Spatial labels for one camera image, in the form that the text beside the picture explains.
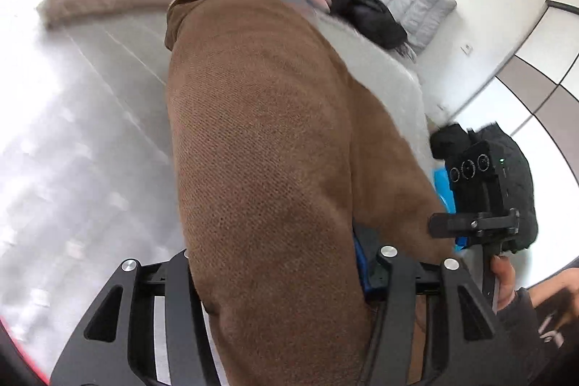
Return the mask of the person's right hand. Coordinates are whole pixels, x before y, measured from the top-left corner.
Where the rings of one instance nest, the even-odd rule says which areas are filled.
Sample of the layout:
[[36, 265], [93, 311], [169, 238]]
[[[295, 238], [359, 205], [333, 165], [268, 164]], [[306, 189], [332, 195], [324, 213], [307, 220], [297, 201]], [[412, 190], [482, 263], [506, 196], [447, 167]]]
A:
[[503, 310], [515, 297], [515, 269], [507, 256], [493, 256], [491, 270], [499, 284], [496, 311]]

